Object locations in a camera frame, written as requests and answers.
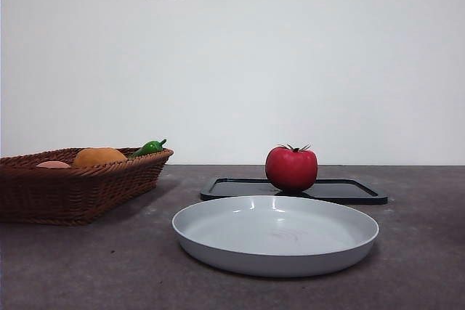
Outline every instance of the gray countertop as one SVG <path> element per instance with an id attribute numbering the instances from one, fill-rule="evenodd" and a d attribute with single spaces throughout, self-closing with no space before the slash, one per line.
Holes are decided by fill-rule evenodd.
<path id="1" fill-rule="evenodd" d="M 389 195 L 370 254 L 334 274 L 267 279 L 189 257 L 171 218 L 215 176 L 263 166 L 165 166 L 158 187 L 84 227 L 0 224 L 0 309 L 465 309 L 465 167 L 320 166 Z"/>

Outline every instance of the black plastic tray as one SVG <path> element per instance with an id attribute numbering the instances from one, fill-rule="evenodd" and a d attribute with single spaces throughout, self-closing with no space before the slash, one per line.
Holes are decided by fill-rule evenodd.
<path id="1" fill-rule="evenodd" d="M 271 185 L 268 179 L 213 178 L 201 190 L 202 200 L 247 195 L 277 195 L 308 197 L 341 203 L 343 205 L 383 205 L 387 196 L 353 179 L 317 179 L 304 192 L 283 192 Z"/>

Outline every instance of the green pepper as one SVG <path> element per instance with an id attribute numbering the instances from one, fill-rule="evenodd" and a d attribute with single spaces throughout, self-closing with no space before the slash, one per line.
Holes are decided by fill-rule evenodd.
<path id="1" fill-rule="evenodd" d="M 157 142 L 157 141 L 147 142 L 138 151 L 132 153 L 129 156 L 129 158 L 135 158 L 137 156 L 143 156 L 143 155 L 153 154 L 154 152 L 160 152 L 163 150 L 163 144 L 165 142 L 166 142 L 166 139 L 164 139 L 161 142 Z"/>

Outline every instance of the brown wicker basket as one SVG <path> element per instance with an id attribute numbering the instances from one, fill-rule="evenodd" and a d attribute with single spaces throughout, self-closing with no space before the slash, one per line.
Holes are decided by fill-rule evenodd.
<path id="1" fill-rule="evenodd" d="M 85 225 L 156 186 L 170 149 L 135 159 L 82 168 L 39 168 L 58 160 L 71 164 L 83 148 L 0 159 L 0 221 Z M 120 148 L 126 156 L 138 148 Z"/>

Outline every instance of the white plate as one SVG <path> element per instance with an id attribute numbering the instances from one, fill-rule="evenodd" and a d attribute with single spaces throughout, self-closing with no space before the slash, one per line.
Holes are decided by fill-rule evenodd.
<path id="1" fill-rule="evenodd" d="M 370 216 L 320 200 L 228 197 L 178 212 L 173 227 L 194 258 L 266 277 L 335 272 L 363 259 L 379 232 Z"/>

